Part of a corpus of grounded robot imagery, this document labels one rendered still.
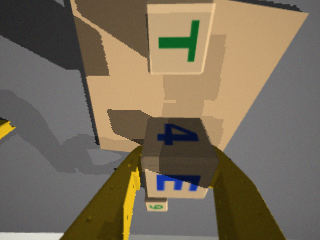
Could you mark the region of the tan flat mat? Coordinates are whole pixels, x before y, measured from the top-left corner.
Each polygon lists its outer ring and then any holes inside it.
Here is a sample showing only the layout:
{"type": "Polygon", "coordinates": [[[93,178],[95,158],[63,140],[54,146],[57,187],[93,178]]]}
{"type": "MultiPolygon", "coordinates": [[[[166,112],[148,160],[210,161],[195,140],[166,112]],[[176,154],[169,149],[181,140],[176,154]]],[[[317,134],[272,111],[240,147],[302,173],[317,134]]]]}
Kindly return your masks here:
{"type": "Polygon", "coordinates": [[[70,0],[100,148],[132,152],[150,117],[174,117],[223,152],[308,13],[214,0],[203,72],[150,74],[146,1],[70,0]]]}

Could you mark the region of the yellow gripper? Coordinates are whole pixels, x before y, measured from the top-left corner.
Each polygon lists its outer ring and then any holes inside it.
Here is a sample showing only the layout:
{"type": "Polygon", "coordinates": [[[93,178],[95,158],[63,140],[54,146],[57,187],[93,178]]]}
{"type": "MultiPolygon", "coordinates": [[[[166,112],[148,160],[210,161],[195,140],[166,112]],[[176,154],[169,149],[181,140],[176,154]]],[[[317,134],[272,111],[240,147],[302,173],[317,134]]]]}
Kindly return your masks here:
{"type": "MultiPolygon", "coordinates": [[[[286,240],[255,184],[219,148],[213,188],[219,240],[286,240]]],[[[128,240],[143,145],[118,166],[59,240],[128,240]]]]}

